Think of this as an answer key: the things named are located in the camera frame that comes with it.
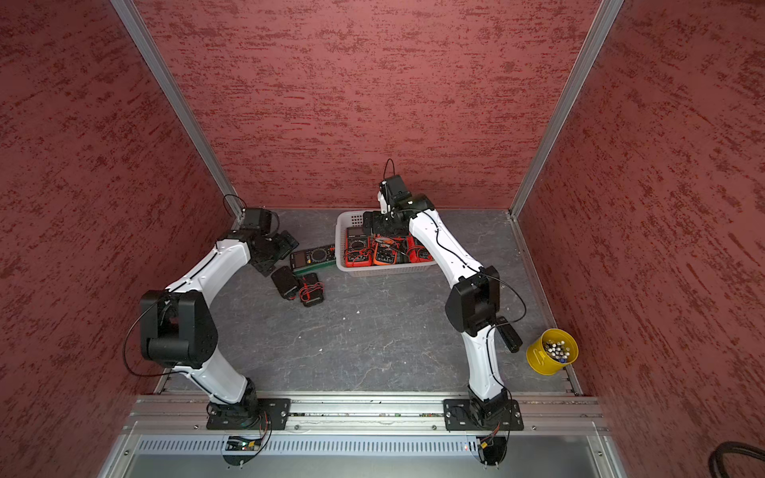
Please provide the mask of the orange multimeter sideways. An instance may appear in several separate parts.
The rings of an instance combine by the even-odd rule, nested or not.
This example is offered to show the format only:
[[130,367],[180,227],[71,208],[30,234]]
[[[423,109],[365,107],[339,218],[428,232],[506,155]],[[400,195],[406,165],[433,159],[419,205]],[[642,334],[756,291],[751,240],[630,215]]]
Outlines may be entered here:
[[400,249],[398,249],[398,241],[378,236],[375,238],[375,248],[373,254],[373,264],[375,266],[390,266],[398,263],[398,255]]

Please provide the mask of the black small device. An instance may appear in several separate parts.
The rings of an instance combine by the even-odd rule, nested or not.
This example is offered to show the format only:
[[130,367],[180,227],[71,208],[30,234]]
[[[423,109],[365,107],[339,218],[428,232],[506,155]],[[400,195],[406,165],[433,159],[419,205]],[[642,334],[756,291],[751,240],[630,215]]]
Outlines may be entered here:
[[302,288],[302,282],[289,266],[283,266],[274,270],[270,278],[280,297],[285,300],[294,300]]

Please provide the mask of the red multimeter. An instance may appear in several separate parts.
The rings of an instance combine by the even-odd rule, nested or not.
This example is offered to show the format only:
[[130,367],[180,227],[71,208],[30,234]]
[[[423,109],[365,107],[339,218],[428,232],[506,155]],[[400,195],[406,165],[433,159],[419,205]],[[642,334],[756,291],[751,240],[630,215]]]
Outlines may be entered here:
[[363,227],[346,229],[347,240],[344,250],[344,264],[348,268],[371,267],[374,262],[373,239]]

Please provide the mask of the small black multimeter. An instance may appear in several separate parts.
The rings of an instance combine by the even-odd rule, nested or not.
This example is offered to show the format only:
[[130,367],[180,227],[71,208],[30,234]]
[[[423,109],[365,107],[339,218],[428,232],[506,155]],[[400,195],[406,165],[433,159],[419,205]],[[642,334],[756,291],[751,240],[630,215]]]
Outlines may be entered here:
[[316,273],[309,273],[300,278],[302,287],[298,297],[304,307],[309,308],[321,304],[325,300],[324,284]]

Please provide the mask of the red clamp meter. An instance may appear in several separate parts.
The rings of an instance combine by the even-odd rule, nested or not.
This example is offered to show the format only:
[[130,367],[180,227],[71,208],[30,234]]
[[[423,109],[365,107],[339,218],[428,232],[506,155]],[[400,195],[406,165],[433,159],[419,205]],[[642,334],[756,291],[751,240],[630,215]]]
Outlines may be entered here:
[[410,263],[428,263],[434,260],[430,251],[412,235],[406,237],[406,254]]

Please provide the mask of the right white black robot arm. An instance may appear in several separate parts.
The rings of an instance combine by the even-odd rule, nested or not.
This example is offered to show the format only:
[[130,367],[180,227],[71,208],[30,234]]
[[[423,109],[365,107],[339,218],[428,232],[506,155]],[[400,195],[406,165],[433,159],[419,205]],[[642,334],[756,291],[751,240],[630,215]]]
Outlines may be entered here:
[[464,343],[468,416],[477,426],[488,428],[511,408],[511,394],[497,364],[495,336],[509,326],[499,316],[499,274],[493,267],[482,266],[459,244],[426,196],[393,203],[379,193],[378,201],[381,212],[374,225],[405,228],[432,255],[450,286],[444,311]]

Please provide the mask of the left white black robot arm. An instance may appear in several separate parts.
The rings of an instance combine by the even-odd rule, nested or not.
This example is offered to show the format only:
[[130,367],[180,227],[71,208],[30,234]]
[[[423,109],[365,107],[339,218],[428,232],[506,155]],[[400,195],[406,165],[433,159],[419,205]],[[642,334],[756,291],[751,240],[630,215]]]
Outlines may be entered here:
[[255,426],[263,411],[252,380],[219,350],[209,306],[240,269],[251,265],[268,276],[298,245],[287,231],[268,236],[254,229],[231,230],[180,279],[141,297],[141,355],[205,392],[210,429]]

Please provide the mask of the white plastic basket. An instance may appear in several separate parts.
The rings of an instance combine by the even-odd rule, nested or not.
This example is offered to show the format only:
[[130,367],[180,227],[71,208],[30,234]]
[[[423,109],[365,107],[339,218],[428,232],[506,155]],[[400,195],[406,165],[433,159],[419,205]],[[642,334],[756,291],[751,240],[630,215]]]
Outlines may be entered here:
[[424,263],[396,264],[392,266],[347,267],[345,253],[348,246],[347,229],[364,224],[364,210],[342,212],[336,221],[335,246],[337,268],[351,277],[378,277],[424,272],[436,265],[434,261]]

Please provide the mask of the dark green multimeter top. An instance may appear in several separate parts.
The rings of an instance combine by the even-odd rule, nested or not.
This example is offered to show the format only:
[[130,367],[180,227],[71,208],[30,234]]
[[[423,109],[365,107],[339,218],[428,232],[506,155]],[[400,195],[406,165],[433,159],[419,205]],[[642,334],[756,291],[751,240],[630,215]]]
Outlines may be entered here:
[[334,244],[297,250],[290,254],[290,268],[298,276],[335,264],[336,248]]

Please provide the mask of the black remote-like device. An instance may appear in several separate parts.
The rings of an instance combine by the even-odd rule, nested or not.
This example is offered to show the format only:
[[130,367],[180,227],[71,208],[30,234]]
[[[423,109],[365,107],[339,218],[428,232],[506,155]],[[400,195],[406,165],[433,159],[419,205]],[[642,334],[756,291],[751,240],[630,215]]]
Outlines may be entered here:
[[498,317],[495,322],[495,330],[502,342],[511,354],[517,354],[523,345],[523,341],[513,325],[503,317]]

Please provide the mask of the yellow cup with batteries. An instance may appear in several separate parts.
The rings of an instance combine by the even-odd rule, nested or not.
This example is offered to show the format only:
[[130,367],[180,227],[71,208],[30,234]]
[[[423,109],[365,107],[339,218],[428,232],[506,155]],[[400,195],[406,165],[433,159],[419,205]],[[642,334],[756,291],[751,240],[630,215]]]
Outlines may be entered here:
[[579,358],[576,340],[560,329],[546,330],[526,350],[526,362],[541,376],[554,376]]

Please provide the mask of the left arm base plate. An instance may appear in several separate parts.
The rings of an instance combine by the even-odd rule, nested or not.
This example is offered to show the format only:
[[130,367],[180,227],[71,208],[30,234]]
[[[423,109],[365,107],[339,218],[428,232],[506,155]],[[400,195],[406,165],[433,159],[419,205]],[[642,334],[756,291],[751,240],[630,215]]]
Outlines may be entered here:
[[207,404],[208,430],[284,430],[290,415],[289,398],[256,398],[242,404]]

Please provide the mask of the aluminium front rail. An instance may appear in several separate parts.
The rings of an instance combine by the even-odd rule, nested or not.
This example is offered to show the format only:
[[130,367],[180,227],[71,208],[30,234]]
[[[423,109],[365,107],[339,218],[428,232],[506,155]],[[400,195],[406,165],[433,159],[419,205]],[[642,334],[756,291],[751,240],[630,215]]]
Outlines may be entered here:
[[[608,436],[611,428],[597,398],[566,394],[515,394],[503,430],[516,436]],[[271,423],[256,430],[282,435],[482,434],[467,416],[465,394],[439,392],[266,392],[259,400]],[[139,396],[123,433],[203,434],[207,398],[196,392]]]

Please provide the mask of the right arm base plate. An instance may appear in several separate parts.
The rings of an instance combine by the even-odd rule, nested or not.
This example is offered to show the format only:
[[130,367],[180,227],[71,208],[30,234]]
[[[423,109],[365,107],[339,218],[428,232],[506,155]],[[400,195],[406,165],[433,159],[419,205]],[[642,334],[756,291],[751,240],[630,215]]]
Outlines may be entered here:
[[477,400],[444,400],[444,424],[448,431],[487,430],[523,431],[519,402],[504,400],[480,404]]

